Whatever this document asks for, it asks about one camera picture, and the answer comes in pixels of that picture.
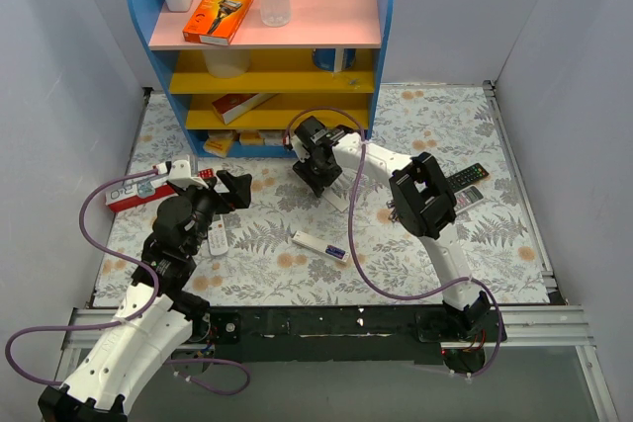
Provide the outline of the white slim remote control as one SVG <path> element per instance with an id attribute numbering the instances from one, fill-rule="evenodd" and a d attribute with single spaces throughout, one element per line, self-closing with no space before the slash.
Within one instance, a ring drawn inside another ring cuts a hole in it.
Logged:
<path id="1" fill-rule="evenodd" d="M 304 248 L 312 250 L 320 255 L 327 256 L 336 262 L 346 263 L 349 259 L 350 253 L 336 245 L 329 244 L 328 242 L 306 234 L 302 231 L 296 231 L 292 236 L 292 241 Z"/>

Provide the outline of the white remote battery cover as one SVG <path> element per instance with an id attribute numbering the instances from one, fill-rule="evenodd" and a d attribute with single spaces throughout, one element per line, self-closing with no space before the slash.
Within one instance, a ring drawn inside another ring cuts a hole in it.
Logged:
<path id="1" fill-rule="evenodd" d="M 340 198 L 336 193 L 332 190 L 325 190 L 322 196 L 333 205 L 338 211 L 345 212 L 348 209 L 349 203 L 344 199 Z"/>

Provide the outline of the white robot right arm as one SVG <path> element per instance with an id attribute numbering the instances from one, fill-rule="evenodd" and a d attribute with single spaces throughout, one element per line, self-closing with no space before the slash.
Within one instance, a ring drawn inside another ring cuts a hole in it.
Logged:
<path id="1" fill-rule="evenodd" d="M 432 155 L 396 153 L 369 141 L 361 131 L 329 128 L 314 116 L 288 127 L 283 143 L 298 157 L 293 170 L 318 197 L 344 168 L 388 187 L 396 221 L 420 240 L 430 258 L 449 332 L 464 341 L 481 332 L 491 298 L 472 277 L 455 226 L 456 197 Z"/>

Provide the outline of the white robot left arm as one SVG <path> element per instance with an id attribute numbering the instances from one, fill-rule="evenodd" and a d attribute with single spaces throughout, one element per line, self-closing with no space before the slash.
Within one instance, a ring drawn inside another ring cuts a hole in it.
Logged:
<path id="1" fill-rule="evenodd" d="M 157 207 L 133 274 L 109 327 L 76 370 L 48 386 L 45 421 L 125 421 L 145 385 L 173 351 L 211 332 L 209 303 L 185 292 L 213 219 L 251 204 L 252 177 L 219 170 L 211 178 L 173 170 L 173 195 Z"/>

